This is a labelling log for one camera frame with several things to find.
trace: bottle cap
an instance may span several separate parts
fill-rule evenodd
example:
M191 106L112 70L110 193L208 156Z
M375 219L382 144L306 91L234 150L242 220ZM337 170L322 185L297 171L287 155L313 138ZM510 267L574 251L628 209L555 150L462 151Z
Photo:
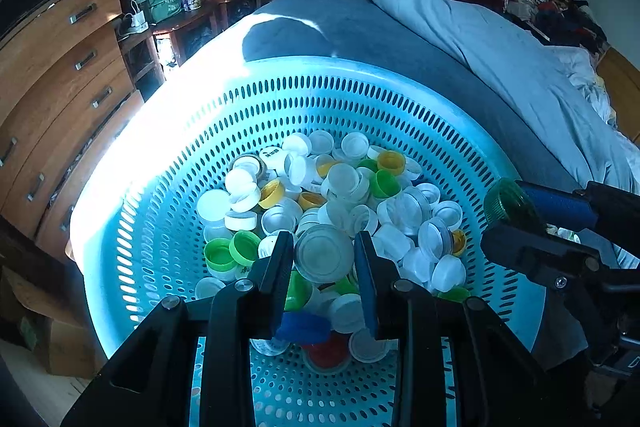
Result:
M362 329L365 324L360 296L347 293L335 299L329 306L329 318L332 329L338 333L353 333Z
M231 163L230 169L244 169L251 172L259 180L264 175L266 165L255 154L241 154Z
M364 158L369 151L369 138L360 132L350 132L342 138L340 147L348 159L359 160Z
M251 266L258 259L260 238L253 232L239 230L229 243L229 252L236 263Z
M231 208L229 194L224 190L207 190L198 199L196 211L204 225L215 226L217 221L225 218L226 212Z
M305 279L330 283L346 276L353 265L349 236L331 225L313 225L300 236L294 252L296 267Z
M418 229L418 246L422 252L433 256L437 263L443 255L448 255L453 250L453 238L451 232L439 217L431 217Z
M225 283L215 277L205 277L200 279L194 289L196 299L207 299L213 297L222 288L225 287Z
M336 196L348 196L358 187L359 182L356 169L346 163L334 165L326 175L326 184Z
M309 135L313 154L330 154L334 150L334 137L327 131L316 130Z
M378 216L366 204L356 206L349 216L351 223L351 237L355 237L358 232L366 230L373 235L378 228Z
M246 192L246 186L255 182L255 174L241 168L231 169L225 176L225 188L229 194Z
M236 261L231 257L228 239L218 238L209 241L204 246L204 259L211 269L216 272L227 272L236 267Z
M425 198L427 198L427 201L429 201L431 210L433 210L434 206L440 203L440 189L437 188L435 185L432 185L430 183L421 183L420 185L417 185L417 187L415 188L420 190L422 195Z
M454 230L451 235L453 237L453 251L451 254L460 257L466 250L466 235L460 229Z
M381 152L385 152L386 149L382 147L378 147L377 145L369 145L369 150L367 151L367 157L372 160L377 160L378 156L380 156Z
M273 253L273 248L276 246L277 240L277 235L268 235L263 240L261 240L260 245L258 245L258 257L260 259L270 257Z
M405 156L404 172L402 175L406 176L411 181L417 180L422 176L422 167L420 167L420 164L416 160L409 158L409 156Z
M260 188L255 183L245 185L242 192L236 192L229 198L231 210L234 212L248 212L260 201Z
M284 185L280 180L273 180L267 183L260 191L260 201L258 204L262 208L271 208L284 197Z
M298 204L305 211L310 208L320 208L325 203L326 200L320 194L314 192L301 192L298 197Z
M376 198L390 198L400 192L400 185L396 177L391 172L383 169L376 172L370 179L369 184L371 195Z
M282 142L282 148L293 151L300 156L308 156L311 153L311 140L301 132L295 132L287 136Z
M306 280L297 270L291 271L287 296L284 300L284 311L297 312L309 301L314 286Z
M420 248L412 248L402 258L402 267L414 273L421 283L431 280L435 266L433 257L425 255Z
M375 233L375 237L382 240L385 253L396 263L415 246L411 239L393 225L382 225Z
M295 344L320 344L329 339L331 323L311 313L284 312L276 338Z
M451 231L462 225L462 207L455 201L441 201L433 207L433 217L439 217Z
M265 357L277 357L289 349L290 346L288 342L279 341L278 339L271 339L270 341L249 339L249 342L258 353Z
M389 171L394 176L399 176L404 172L405 164L404 155L396 151L381 152L378 156L378 169Z
M339 230L347 230L349 213L337 201L327 201L318 209L318 221L326 225L334 225Z
M436 290L445 293L453 286L462 286L465 280L466 270L462 261L452 255L443 255L433 270L431 285Z
M214 239L217 239L219 237L224 237L225 239L231 239L232 237L234 237L234 235L225 228L224 219L222 221L218 221L218 223L221 223L222 227L205 227L202 231L202 237L204 237L206 243L208 243L209 241L213 241Z
M283 206L273 206L262 214L260 220L262 230L266 235L278 235L280 230L295 232L296 218Z
M389 350L389 341L377 341L367 328L356 331L349 338L351 356L362 363L379 362L386 357Z

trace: drawer handle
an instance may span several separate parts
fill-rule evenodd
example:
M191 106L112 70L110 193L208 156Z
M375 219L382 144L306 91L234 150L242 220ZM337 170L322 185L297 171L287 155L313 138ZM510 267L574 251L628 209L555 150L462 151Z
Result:
M89 63L89 61L93 60L97 56L98 52L96 50L91 50L91 52L85 58L80 60L80 62L76 62L76 70L80 71Z
M71 214L73 214L74 208L75 206L71 205L68 211L66 211L65 219L60 223L60 230L62 230L62 232L66 232L69 229L69 225L71 224Z
M29 194L27 194L27 199L29 201L33 201L33 199L36 197L36 193L38 192L38 190L40 190L42 182L44 182L44 174L42 174L41 172L40 174L38 174L33 190L29 192Z
M86 17L87 15L89 15L89 13L94 12L94 10L96 10L97 8L98 5L93 2L89 4L89 6L87 6L85 9L80 10L78 13L73 14L71 17L69 17L69 22L71 22L72 24L76 24L80 19Z
M15 144L18 143L18 140L15 136L11 137L11 142L9 142L9 147L6 148L4 155L0 158L0 167L4 167L4 164L9 159L9 155L13 152Z
M91 105L93 105L96 109L98 109L100 104L104 102L104 99L107 98L112 92L113 92L113 89L111 89L111 86L107 87L107 89L104 90L104 93L102 93L98 98L96 98L91 103Z

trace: wooden cabinet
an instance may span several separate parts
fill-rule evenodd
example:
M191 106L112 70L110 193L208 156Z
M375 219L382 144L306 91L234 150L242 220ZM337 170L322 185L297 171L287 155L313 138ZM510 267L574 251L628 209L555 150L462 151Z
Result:
M0 42L0 214L61 261L69 208L142 104L118 14L119 0L50 0Z

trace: green cap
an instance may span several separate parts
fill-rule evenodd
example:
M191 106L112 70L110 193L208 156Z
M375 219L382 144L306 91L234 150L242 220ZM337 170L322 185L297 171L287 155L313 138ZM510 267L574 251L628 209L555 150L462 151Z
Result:
M236 263L251 266L258 259L260 238L254 232L239 230L229 244L229 252Z
M453 286L448 292L438 292L438 298L453 302L464 302L470 296L471 292L462 286Z
M491 225L507 221L513 226L530 232L543 233L545 225L536 208L520 186L508 178L495 182L484 197L484 216Z
M204 259L210 269L216 272L227 272L236 266L229 252L230 241L218 237L209 241L204 247Z
M371 194L375 198L386 199L395 196L400 192L400 184L396 177L389 171L380 170L376 172L370 181Z
M289 288L287 289L287 298L284 301L284 311L300 311L309 302L312 291L311 283L302 277L297 270L292 270Z
M378 172L378 162L372 160L371 158L364 158L360 163L358 163L358 167L365 167L373 172Z

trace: gray bedsheet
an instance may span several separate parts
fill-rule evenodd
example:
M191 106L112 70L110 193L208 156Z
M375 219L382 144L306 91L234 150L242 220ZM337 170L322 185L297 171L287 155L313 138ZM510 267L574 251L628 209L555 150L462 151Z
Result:
M319 55L358 60L395 71L439 92L471 115L496 140L524 180L559 190L578 188L577 182L496 93L370 0L273 0L198 54L212 57L212 67L233 67L234 61L242 60ZM605 263L617 266L610 243L590 232L581 233L580 238L598 248ZM547 298L534 347L541 364L552 367L585 347L577 322Z

